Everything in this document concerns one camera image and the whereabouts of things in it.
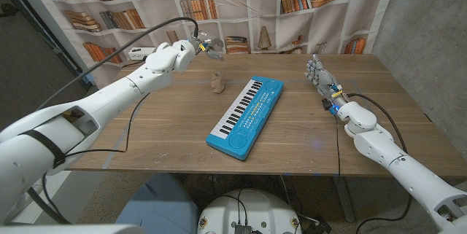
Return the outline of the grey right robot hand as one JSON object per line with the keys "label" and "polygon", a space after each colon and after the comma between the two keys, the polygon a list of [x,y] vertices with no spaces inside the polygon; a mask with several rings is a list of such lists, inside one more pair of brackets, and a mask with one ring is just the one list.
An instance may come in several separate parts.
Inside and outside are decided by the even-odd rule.
{"label": "grey right robot hand", "polygon": [[312,59],[306,65],[306,78],[317,88],[318,93],[323,97],[322,104],[325,110],[338,111],[343,105],[350,102],[343,93],[342,86],[331,72],[323,67],[317,54],[312,55]]}

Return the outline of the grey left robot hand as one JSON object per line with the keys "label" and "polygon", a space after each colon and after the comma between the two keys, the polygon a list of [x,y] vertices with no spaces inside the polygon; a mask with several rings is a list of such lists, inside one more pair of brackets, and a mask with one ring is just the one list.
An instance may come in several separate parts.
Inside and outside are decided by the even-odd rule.
{"label": "grey left robot hand", "polygon": [[196,46],[196,53],[204,52],[209,58],[224,61],[224,57],[215,51],[215,47],[223,47],[223,41],[214,34],[205,31],[198,32],[200,43]]}

